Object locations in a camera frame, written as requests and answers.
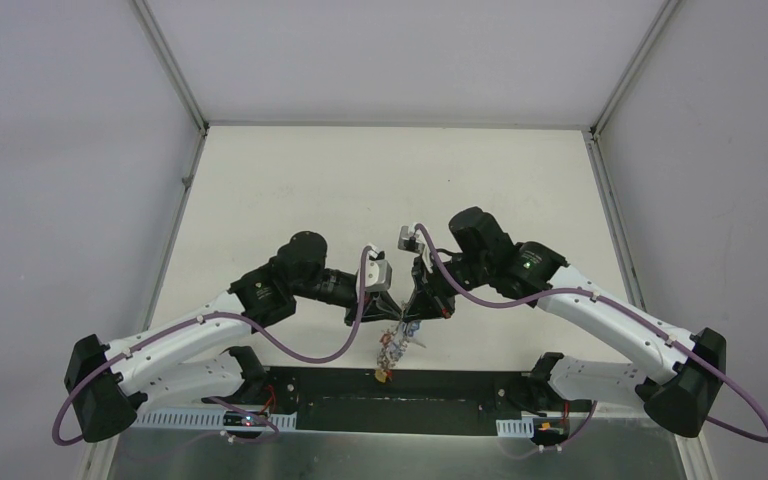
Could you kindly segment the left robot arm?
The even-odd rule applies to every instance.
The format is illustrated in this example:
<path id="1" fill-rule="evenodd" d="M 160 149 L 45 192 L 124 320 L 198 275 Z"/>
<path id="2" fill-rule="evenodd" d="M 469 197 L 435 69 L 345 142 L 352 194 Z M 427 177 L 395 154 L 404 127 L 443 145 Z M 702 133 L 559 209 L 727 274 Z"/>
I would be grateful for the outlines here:
<path id="1" fill-rule="evenodd" d="M 298 232 L 264 265 L 177 320 L 109 342 L 96 335 L 77 341 L 53 441 L 101 442 L 124 432 L 141 414 L 191 400 L 257 402 L 265 390 L 262 366 L 250 348 L 231 346 L 233 340 L 259 334 L 287 356 L 321 365 L 349 350 L 362 323 L 400 318 L 389 294 L 393 270 L 384 251 L 365 246 L 357 272 L 349 273 L 327 267 L 327 250 L 320 234 Z M 336 352 L 303 355 L 268 332 L 295 314 L 298 299 L 344 309 L 351 330 Z M 216 357 L 195 359 L 220 345 L 227 348 Z"/>

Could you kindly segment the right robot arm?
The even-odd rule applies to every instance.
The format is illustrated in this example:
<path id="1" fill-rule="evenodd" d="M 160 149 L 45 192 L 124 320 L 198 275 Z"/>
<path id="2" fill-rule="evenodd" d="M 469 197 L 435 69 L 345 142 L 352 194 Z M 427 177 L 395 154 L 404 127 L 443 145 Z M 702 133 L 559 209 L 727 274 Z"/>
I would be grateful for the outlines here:
<path id="1" fill-rule="evenodd" d="M 489 286 L 510 303 L 570 322 L 625 358 L 543 354 L 527 374 L 533 405 L 550 410 L 564 400 L 588 400 L 640 408 L 673 434 L 699 435 L 723 385 L 727 342 L 720 333 L 693 333 L 602 291 L 556 251 L 514 242 L 479 207 L 456 214 L 448 228 L 459 250 L 445 262 L 437 261 L 439 252 L 418 224 L 400 230 L 399 249 L 416 256 L 405 321 L 449 318 L 458 295 Z"/>

